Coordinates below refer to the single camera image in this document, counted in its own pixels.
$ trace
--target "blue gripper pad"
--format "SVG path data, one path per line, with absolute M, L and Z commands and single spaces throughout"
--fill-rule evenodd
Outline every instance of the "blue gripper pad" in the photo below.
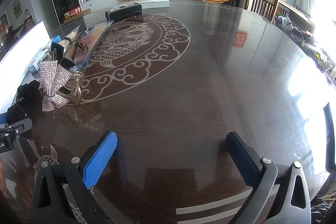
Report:
M 0 114 L 0 124 L 7 122 L 7 112 Z
M 253 188 L 257 187 L 263 167 L 258 154 L 248 147 L 236 132 L 230 132 L 226 135 L 225 147 L 245 184 Z
M 83 182 L 87 188 L 96 185 L 104 168 L 117 147 L 117 135 L 106 132 L 97 143 L 96 150 L 83 167 Z

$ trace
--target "rhinestone bow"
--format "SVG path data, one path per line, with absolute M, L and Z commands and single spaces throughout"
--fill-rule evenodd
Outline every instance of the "rhinestone bow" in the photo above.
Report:
M 40 66 L 40 79 L 45 96 L 42 102 L 42 111 L 51 111 L 55 107 L 62 107 L 69 100 L 57 94 L 71 77 L 71 73 L 57 64 L 57 60 L 43 61 Z

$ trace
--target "dark wooden table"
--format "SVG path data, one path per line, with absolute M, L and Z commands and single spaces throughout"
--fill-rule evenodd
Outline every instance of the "dark wooden table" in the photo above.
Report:
M 39 98 L 32 130 L 1 155 L 18 215 L 29 219 L 42 160 L 81 156 L 106 130 L 118 146 L 92 190 L 115 224 L 229 222 L 250 193 L 225 149 L 230 131 L 277 164 L 300 161 L 313 198 L 329 174 L 323 107 L 334 97 L 314 62 L 250 11 L 182 1 L 145 12 L 107 32 L 83 104 L 42 112 Z

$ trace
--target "metal screw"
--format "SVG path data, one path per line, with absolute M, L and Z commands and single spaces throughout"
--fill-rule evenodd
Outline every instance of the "metal screw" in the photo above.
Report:
M 48 162 L 47 162 L 47 161 L 43 161 L 43 162 L 41 163 L 41 166 L 42 166 L 42 167 L 47 167 L 47 166 L 48 166 Z
M 263 158 L 262 161 L 263 161 L 265 164 L 271 164 L 271 163 L 272 163 L 271 159 L 270 159 L 270 158 L 267 158 L 267 157 Z
M 73 164 L 77 164 L 77 163 L 79 163 L 79 161 L 80 161 L 80 158 L 79 158 L 79 157 L 73 157 L 73 158 L 71 159 L 71 162 L 72 162 Z
M 294 166 L 295 166 L 296 168 L 301 168 L 301 167 L 302 167 L 302 165 L 301 165 L 301 163 L 300 163 L 299 161 L 295 161 L 295 162 L 294 162 Z

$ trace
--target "red decoration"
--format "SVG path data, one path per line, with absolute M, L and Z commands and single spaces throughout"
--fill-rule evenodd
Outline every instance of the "red decoration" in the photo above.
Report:
M 246 32 L 236 32 L 235 41 L 233 42 L 233 47 L 243 48 L 247 39 Z

